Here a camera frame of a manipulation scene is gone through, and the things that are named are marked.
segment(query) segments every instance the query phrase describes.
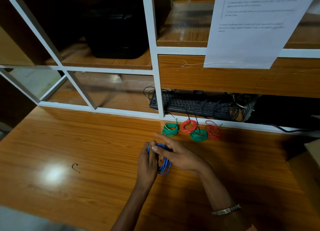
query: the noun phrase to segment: blue wire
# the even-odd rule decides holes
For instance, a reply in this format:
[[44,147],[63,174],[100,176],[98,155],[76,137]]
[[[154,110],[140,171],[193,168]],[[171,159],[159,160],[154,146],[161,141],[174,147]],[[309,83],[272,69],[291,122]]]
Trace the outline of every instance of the blue wire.
[[[166,145],[162,144],[162,143],[157,143],[157,145],[159,147],[162,147],[162,148],[166,149],[166,150],[169,150],[169,148]],[[163,164],[160,167],[158,167],[158,173],[160,175],[165,175],[165,174],[167,174],[169,172],[170,168],[171,168],[171,162],[169,161],[169,159],[167,159],[165,157],[164,160],[163,160]]]

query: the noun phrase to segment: green wire coil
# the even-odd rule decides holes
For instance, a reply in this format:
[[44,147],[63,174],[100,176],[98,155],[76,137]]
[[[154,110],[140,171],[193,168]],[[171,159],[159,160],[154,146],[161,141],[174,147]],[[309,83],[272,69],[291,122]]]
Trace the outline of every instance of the green wire coil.
[[167,123],[163,127],[162,135],[167,135],[168,137],[174,137],[178,134],[179,127],[178,127],[178,119],[175,119],[176,123]]
[[190,137],[195,142],[202,142],[208,138],[208,133],[206,130],[195,130],[194,132],[190,133]]

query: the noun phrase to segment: black keyboard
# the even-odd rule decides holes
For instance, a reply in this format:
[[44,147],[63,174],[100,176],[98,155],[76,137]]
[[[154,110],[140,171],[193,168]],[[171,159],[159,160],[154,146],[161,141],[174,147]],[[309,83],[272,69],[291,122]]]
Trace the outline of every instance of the black keyboard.
[[[163,91],[162,102],[165,111],[214,118],[230,116],[229,104],[224,102],[221,97]],[[149,107],[158,110],[156,92],[153,93]]]

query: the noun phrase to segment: red wire coil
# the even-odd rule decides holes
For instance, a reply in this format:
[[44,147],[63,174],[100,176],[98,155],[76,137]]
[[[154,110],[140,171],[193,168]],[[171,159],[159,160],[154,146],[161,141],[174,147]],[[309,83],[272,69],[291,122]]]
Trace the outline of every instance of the red wire coil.
[[[188,125],[189,123],[192,123],[192,127],[189,128],[189,129],[186,129],[186,125]],[[185,132],[185,133],[192,133],[192,132],[194,132],[194,131],[197,129],[197,126],[198,126],[198,124],[197,124],[196,121],[188,119],[188,120],[185,120],[185,121],[182,123],[182,125],[181,125],[181,130],[182,130],[183,132]]]
[[220,141],[220,138],[221,138],[220,127],[211,120],[206,120],[205,123],[207,124],[205,129],[208,133],[208,137],[212,140]]

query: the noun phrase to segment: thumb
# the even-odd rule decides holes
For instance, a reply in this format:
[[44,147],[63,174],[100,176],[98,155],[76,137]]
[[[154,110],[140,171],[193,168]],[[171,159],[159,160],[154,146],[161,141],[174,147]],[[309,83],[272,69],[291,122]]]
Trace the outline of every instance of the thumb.
[[162,148],[162,147],[159,147],[157,145],[155,146],[152,146],[152,150],[157,153],[158,155],[161,155],[163,157],[166,157],[167,159],[172,159],[172,157],[174,156],[174,153],[172,152],[169,152],[168,150]]

